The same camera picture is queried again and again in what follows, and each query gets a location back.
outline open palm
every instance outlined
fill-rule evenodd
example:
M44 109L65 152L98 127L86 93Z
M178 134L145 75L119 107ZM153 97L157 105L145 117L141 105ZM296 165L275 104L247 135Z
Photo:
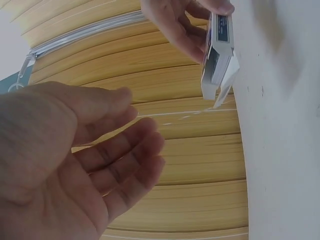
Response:
M164 139L127 88L44 83L0 97L0 238L96 240L158 182Z

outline hand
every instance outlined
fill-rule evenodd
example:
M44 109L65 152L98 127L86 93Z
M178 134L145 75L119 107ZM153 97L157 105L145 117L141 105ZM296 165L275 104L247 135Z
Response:
M141 10L170 43L201 64L205 57L207 33L193 26L186 12L208 20L210 12L230 15L235 8L228 0L141 0Z
M0 239L98 240L158 182L164 145L127 88L44 83L0 96Z

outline white strip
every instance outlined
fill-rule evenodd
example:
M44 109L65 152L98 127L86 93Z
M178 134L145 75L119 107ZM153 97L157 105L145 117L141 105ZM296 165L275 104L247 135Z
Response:
M168 116L168 115L178 115L178 114L200 114L201 112L229 112L229 111L237 111L237 109L214 109L214 110L204 110L204 111L177 111L177 112L165 112L165 113L155 113L148 115L139 115L138 118L146 118L146 117L156 117L156 116Z
M179 240L211 240L211 239L226 239L226 238L233 238L233 237L240 237L248 235L248 232L229 235L229 236L214 236L214 237L206 237L206 238L186 238L186 239L179 239ZM137 238L137 237L125 237L125 236L112 236L112 235L102 235L104 237L109 238L116 238L116 239L131 239L131 240L174 240L172 239L153 239L153 238Z

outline wooden surface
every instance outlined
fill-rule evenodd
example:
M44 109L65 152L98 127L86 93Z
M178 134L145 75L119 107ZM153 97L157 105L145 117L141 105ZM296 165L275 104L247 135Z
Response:
M202 98L200 78L201 66L171 46L148 21L82 39L37 61L30 84L130 87L137 120L154 118L166 139L162 155L167 165L158 186L115 220L102 239L248 239L235 97L231 92L213 109L214 101Z
M88 147L74 147L72 152ZM166 165L159 186L246 179L240 134L166 140L161 155Z
M200 232L248 224L245 180L156 186L111 229L140 232Z
M199 231L199 232L138 232L138 231L122 231L107 229L101 240L247 240L248 239L247 227L217 230L217 231Z
M212 101L204 101L202 97L139 103L134 105L139 112L135 121L143 117L154 118L165 139L239 134L234 96L227 96L226 103L219 109L212 109L212 105ZM92 144L104 141L126 127L108 133Z

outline fingernail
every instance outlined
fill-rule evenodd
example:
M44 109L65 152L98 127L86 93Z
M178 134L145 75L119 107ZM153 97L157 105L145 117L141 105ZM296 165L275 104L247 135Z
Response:
M218 11L221 14L224 15L229 15L232 14L235 11L235 7L229 2L229 1L224 1L223 4L218 8Z

